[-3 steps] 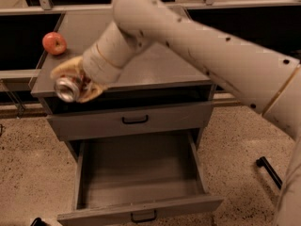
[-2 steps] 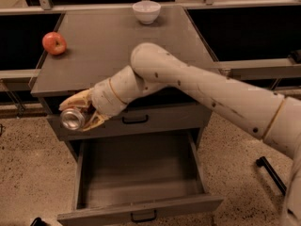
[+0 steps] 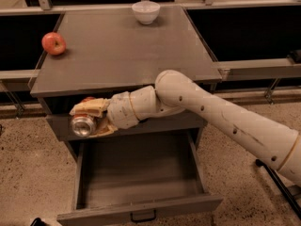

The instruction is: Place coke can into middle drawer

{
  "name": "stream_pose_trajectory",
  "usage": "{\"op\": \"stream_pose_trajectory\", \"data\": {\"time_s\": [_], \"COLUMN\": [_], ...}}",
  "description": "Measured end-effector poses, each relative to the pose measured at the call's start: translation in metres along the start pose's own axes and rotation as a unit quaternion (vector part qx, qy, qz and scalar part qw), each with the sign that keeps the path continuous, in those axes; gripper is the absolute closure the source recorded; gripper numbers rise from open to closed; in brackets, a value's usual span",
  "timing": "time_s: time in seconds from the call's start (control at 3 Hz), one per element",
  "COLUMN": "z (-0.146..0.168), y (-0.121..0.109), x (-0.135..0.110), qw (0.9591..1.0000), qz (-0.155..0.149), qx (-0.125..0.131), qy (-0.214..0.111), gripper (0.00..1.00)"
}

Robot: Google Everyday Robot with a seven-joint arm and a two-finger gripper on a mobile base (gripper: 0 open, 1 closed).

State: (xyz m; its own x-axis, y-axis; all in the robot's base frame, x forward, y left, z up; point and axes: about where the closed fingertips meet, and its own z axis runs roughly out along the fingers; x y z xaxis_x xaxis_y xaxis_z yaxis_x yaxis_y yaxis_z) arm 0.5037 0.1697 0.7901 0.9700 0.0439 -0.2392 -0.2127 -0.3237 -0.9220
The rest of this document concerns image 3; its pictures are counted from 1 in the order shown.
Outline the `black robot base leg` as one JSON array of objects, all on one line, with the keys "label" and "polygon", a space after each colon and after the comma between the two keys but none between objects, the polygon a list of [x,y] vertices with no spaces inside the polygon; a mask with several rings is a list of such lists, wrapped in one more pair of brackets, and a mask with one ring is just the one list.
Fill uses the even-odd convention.
[{"label": "black robot base leg", "polygon": [[301,187],[297,185],[293,186],[285,186],[285,184],[282,182],[282,180],[279,178],[277,173],[269,168],[267,165],[265,165],[261,160],[256,159],[255,164],[258,168],[264,167],[266,172],[269,174],[270,178],[273,180],[287,203],[291,206],[293,211],[296,213],[296,215],[301,220],[301,205],[297,201],[301,198]]}]

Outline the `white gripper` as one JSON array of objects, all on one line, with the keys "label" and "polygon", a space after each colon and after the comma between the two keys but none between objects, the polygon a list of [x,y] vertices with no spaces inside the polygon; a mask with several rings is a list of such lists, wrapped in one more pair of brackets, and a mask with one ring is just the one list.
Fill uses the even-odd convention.
[{"label": "white gripper", "polygon": [[[102,118],[106,110],[107,118]],[[139,123],[131,105],[129,92],[115,94],[110,100],[104,98],[87,100],[75,105],[70,111],[71,116],[82,114],[97,117],[94,119],[95,129],[91,137],[109,136],[118,129],[128,129]]]}]

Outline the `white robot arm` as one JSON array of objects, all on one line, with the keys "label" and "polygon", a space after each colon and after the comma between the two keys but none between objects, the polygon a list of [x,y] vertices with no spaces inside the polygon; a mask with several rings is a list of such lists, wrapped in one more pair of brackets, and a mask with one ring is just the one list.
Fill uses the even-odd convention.
[{"label": "white robot arm", "polygon": [[78,136],[107,136],[148,118],[161,118],[189,110],[232,138],[271,169],[301,186],[301,135],[298,131],[246,110],[200,88],[177,71],[159,73],[154,86],[123,92],[110,99],[88,99],[74,105],[72,116],[85,115],[100,122]]}]

